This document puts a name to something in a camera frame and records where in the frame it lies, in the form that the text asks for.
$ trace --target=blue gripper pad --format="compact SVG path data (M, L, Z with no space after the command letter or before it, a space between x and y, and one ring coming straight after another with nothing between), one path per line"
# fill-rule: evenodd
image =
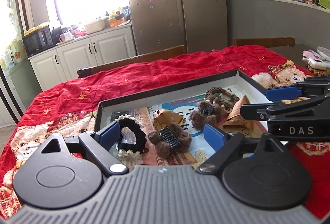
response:
M119 122L111 122L109 125L104 127L95 133L94 139L107 151L119 140L121 129Z
M218 151L226 143L226 138L209 124L204 125L204 138L215 151Z
M302 95L301 89L296 86L284 86L279 88L271 88L266 91L266 98L269 101L282 101L297 99Z

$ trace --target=glass door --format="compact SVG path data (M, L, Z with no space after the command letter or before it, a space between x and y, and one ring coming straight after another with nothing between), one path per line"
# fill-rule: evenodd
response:
M22 40L28 28L24 0L0 0L0 88L16 118L41 92Z

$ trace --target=red tablecloth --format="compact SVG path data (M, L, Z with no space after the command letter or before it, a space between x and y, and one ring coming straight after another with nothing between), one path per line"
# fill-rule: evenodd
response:
M56 131L67 136L81 128L93 129L100 101L234 69L252 76L268 72L268 65L283 65L286 60L258 45L228 47L211 53L197 52L169 60L131 64L72 79L40 93L20 119L0 158L2 217L10 217L19 208L12 189L12 179L19 167L50 133ZM330 154L329 145L324 145L328 149L313 156L297 146L291 149L312 174L314 184L306 206L317 217L323 217L330 210Z

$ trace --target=wooden chair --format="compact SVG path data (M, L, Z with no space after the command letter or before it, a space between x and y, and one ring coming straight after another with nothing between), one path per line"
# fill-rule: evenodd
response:
M233 38L234 46L242 45L261 45L266 48L289 45L293 47L296 44L293 37L287 38L265 38L265 39L235 39Z
M137 55L137 56L133 56L131 58L111 62L109 64L103 64L100 66L79 69L79 70L77 70L78 78L84 78L84 77L90 76L90 75L95 74L100 71L107 71L110 69L114 69L116 67L126 66L128 64L142 63L142 62L150 63L150 62L152 62L154 60L158 60L158 59L167 60L169 58L183 55L185 53L187 53L186 46L180 45L180 46L172 47L172 48L165 49L165 50L146 53L144 55Z

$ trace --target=gold star print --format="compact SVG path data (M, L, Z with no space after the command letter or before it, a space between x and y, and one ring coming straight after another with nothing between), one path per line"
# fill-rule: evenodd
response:
M83 92L81 92L81 94L79 95L79 99L85 99L86 94L83 94Z

